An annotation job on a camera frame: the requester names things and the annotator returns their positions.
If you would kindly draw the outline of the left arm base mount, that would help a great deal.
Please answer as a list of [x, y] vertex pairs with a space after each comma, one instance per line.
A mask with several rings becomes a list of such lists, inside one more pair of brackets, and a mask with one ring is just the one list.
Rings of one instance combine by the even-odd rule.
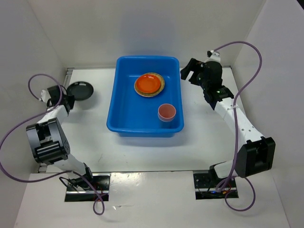
[[[99, 194], [102, 194], [103, 201], [109, 200], [110, 177], [110, 173], [93, 173], [93, 187]], [[96, 199], [99, 200], [90, 187], [84, 190], [72, 185], [67, 178], [59, 177], [59, 180], [66, 188], [65, 202], [94, 202]]]

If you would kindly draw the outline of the orange plastic bowl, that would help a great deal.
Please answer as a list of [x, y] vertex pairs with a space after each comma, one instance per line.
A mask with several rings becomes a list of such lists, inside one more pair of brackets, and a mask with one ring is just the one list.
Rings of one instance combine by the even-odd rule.
[[161, 87], [161, 80], [152, 73], [147, 73], [135, 81], [135, 90], [143, 94], [153, 94]]

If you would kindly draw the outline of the black round plate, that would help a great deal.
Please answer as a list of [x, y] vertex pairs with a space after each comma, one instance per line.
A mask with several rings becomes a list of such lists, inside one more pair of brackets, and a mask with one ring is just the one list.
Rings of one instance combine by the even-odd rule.
[[93, 95], [93, 86], [84, 81], [78, 81], [70, 84], [66, 89], [68, 95], [73, 95], [76, 101], [84, 101]]

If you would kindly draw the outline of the light woven bamboo tray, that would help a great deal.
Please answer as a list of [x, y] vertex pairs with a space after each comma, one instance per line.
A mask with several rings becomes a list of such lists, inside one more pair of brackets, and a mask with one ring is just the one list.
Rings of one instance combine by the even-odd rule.
[[160, 80], [161, 80], [161, 87], [160, 87], [160, 89], [157, 91], [157, 92], [161, 92], [163, 89], [164, 89], [164, 87], [165, 87], [165, 81], [164, 81], [164, 79], [163, 79], [163, 77], [161, 76], [161, 75], [159, 75], [159, 74], [157, 74], [157, 73], [152, 73], [152, 74], [155, 74]]

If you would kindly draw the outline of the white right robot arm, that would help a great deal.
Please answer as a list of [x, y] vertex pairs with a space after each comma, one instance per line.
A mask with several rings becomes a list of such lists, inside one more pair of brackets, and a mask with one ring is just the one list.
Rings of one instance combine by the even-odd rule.
[[235, 103], [233, 93], [223, 85], [222, 65], [216, 60], [205, 62], [191, 58], [181, 70], [182, 80], [200, 86], [205, 101], [217, 112], [234, 133], [234, 158], [210, 167], [210, 185], [220, 186], [228, 177], [249, 177], [273, 166], [276, 144], [273, 138], [260, 133]]

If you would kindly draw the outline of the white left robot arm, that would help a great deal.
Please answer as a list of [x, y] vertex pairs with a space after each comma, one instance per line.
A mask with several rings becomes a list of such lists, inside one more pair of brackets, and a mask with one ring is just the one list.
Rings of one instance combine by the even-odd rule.
[[74, 107], [75, 97], [68, 95], [63, 86], [56, 85], [42, 91], [41, 98], [47, 103], [47, 113], [37, 123], [26, 127], [35, 161], [69, 171], [68, 181], [74, 188], [91, 189], [95, 183], [93, 174], [85, 163], [71, 154], [61, 126]]

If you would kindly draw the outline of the pink plastic cup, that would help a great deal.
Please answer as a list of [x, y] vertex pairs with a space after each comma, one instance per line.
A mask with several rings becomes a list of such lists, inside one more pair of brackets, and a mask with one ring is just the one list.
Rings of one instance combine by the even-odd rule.
[[176, 115], [176, 108], [171, 104], [162, 104], [158, 108], [158, 118], [163, 122], [171, 122]]

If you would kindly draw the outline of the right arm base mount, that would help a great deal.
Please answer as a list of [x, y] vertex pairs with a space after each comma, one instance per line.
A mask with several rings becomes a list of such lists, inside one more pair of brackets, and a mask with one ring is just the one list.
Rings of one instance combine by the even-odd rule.
[[196, 200], [217, 200], [227, 198], [238, 198], [237, 185], [231, 180], [224, 190], [216, 192], [216, 186], [222, 179], [215, 177], [209, 170], [193, 171], [193, 181]]

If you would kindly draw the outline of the orange woven bamboo tray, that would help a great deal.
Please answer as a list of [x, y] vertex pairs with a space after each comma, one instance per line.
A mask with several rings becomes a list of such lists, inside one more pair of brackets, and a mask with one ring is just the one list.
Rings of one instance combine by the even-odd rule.
[[155, 97], [157, 96], [158, 94], [160, 94], [161, 92], [157, 92], [157, 93], [153, 93], [153, 94], [144, 94], [144, 93], [139, 93], [136, 91], [136, 93], [142, 97]]

